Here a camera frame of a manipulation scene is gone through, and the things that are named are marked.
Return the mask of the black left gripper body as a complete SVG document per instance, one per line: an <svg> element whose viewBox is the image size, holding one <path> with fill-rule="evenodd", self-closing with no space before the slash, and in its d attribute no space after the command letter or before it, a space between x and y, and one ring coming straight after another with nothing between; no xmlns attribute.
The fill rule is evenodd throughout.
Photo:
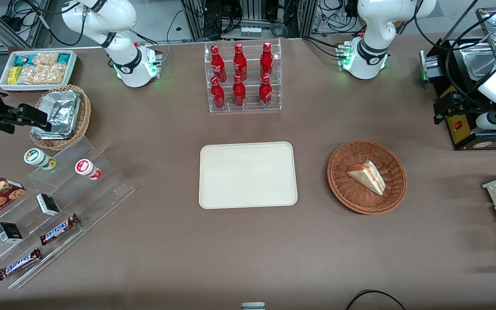
<svg viewBox="0 0 496 310"><path fill-rule="evenodd" d="M468 114L483 114L490 112L493 108L493 102L490 98L484 96L482 93L467 93L462 94L462 115Z"/></svg>

